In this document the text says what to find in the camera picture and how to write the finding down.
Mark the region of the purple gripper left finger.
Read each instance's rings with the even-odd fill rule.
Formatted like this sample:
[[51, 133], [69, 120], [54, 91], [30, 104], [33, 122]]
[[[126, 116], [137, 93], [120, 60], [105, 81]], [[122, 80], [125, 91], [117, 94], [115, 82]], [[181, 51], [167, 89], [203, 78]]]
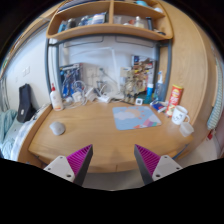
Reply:
[[58, 156], [44, 170], [81, 186], [87, 174], [92, 156], [93, 145], [90, 144], [67, 157]]

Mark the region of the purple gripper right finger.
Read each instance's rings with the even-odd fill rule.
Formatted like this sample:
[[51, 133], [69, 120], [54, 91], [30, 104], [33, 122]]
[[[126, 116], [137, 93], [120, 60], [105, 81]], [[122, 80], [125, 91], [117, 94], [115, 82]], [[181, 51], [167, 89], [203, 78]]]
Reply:
[[170, 156], [159, 156], [140, 145], [134, 146], [134, 155], [145, 185], [182, 169]]

